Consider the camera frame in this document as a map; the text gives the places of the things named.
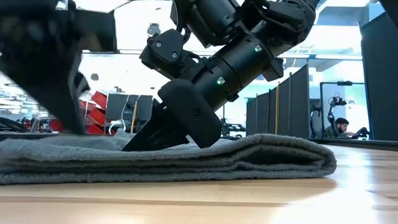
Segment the ceiling light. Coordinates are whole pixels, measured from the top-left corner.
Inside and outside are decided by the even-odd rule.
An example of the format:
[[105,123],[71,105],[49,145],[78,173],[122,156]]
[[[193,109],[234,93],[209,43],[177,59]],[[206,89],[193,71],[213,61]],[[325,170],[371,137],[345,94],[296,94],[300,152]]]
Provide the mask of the ceiling light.
[[307,54],[281,54],[279,58],[309,58],[310,55]]
[[362,60],[362,56],[356,55],[316,55],[315,58],[317,59],[330,59],[330,60]]
[[22,102],[11,101],[11,100],[1,99],[1,98],[0,98],[0,105],[20,106],[20,105],[22,105]]
[[12,87],[19,87],[19,85],[15,84],[15,83],[6,83],[4,85],[5,86],[12,86]]
[[13,105],[1,105],[0,109],[7,109],[7,110],[20,110],[20,106],[13,106]]
[[20,112],[20,109],[15,109],[15,110],[11,111],[12,114],[19,114],[19,112]]

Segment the desk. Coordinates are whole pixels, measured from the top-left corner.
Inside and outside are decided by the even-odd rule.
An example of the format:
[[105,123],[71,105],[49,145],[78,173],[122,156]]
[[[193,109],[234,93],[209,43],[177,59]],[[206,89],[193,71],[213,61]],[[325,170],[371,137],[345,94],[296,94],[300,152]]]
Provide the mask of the desk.
[[324,179],[0,187],[0,223],[397,223],[398,152],[327,147]]

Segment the gray partition wall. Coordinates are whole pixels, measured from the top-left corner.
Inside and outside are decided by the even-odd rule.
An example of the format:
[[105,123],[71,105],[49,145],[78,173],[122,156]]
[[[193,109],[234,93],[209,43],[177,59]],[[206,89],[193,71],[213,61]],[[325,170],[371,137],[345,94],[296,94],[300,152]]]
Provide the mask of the gray partition wall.
[[278,130],[277,134],[289,135],[289,104],[290,104],[290,81],[291,77],[283,81],[278,86]]
[[292,75],[290,90],[290,136],[310,137],[310,78],[308,65]]
[[268,133],[268,104],[269,94],[265,93],[257,96],[257,129],[256,133]]
[[248,101],[246,106],[246,135],[253,135],[256,133],[256,99]]
[[361,27],[371,139],[398,141],[398,29],[386,13]]
[[309,101],[309,77],[306,65],[282,82],[278,88],[248,102],[246,135],[269,133],[309,138]]

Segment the folded towel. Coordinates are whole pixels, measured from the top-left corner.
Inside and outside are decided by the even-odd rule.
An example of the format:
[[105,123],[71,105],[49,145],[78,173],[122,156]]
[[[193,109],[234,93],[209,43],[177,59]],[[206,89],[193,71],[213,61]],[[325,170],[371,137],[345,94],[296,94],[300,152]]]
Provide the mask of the folded towel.
[[122,152],[131,135],[0,142],[0,184],[291,179],[332,174],[333,153],[303,139],[258,134],[161,151]]

